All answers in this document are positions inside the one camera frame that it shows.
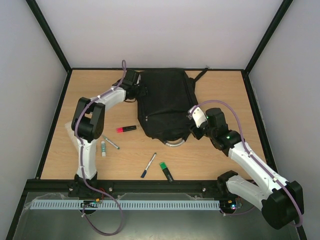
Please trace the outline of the black student backpack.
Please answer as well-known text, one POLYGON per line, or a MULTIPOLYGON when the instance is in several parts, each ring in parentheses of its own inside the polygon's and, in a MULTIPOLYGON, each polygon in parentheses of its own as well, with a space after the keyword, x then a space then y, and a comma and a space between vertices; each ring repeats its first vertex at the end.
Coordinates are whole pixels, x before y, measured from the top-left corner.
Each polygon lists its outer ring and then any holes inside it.
POLYGON ((137 119, 145 135, 173 148, 184 144, 195 126, 187 115, 198 104, 196 82, 207 71, 192 78, 182 68, 129 69, 117 84, 126 91, 126 100, 137 101, 137 119))

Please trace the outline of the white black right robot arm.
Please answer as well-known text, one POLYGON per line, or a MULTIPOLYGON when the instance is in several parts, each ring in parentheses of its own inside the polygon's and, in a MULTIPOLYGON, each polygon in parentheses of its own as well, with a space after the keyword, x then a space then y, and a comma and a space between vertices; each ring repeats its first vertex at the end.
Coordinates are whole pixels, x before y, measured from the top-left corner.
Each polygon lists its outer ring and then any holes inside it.
POLYGON ((245 199, 261 211, 274 229, 279 230, 295 220, 298 220, 296 227, 302 225, 304 200, 298 182, 289 182, 270 168, 244 140, 241 131, 229 129, 220 108, 203 112, 195 105, 188 114, 195 122, 190 129, 193 136, 209 138, 217 150, 239 164, 253 180, 249 182, 237 172, 227 171, 217 178, 218 191, 222 195, 234 194, 245 199))

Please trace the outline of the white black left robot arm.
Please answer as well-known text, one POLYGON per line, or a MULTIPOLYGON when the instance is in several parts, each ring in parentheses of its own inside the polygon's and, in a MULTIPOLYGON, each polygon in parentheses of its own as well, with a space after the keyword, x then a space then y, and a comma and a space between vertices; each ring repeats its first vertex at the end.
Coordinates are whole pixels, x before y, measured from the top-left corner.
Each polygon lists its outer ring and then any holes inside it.
POLYGON ((71 196, 94 198, 101 195, 97 181, 96 148, 97 140, 104 130, 105 112, 116 104, 132 100, 142 93, 140 78, 139 72, 125 70, 122 78, 106 92, 92 98, 81 97, 78 100, 71 121, 71 130, 78 146, 78 168, 69 187, 71 196))

